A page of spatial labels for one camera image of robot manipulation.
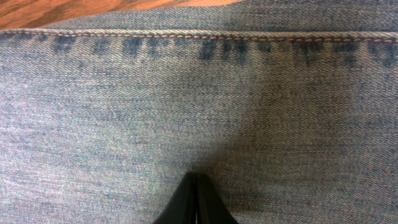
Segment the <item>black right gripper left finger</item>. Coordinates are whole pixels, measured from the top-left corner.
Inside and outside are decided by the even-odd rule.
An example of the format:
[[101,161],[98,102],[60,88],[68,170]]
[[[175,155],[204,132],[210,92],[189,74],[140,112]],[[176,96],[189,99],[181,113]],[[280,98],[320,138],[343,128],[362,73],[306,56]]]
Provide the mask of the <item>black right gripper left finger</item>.
[[196,224],[197,175],[187,172],[154,224]]

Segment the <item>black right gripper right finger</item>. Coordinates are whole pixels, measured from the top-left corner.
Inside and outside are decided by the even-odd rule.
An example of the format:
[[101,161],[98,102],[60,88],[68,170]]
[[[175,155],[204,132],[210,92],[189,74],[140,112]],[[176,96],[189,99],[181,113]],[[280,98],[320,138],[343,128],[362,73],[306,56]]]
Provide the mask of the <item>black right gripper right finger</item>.
[[197,174],[197,218],[201,224],[238,224],[205,174]]

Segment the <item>medium blue jeans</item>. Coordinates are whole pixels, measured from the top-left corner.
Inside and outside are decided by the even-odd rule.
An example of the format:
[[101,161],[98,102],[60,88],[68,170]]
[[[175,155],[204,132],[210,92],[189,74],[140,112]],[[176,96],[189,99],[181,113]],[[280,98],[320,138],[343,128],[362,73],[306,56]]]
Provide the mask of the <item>medium blue jeans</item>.
[[397,222],[397,2],[244,1],[1,31],[1,222]]

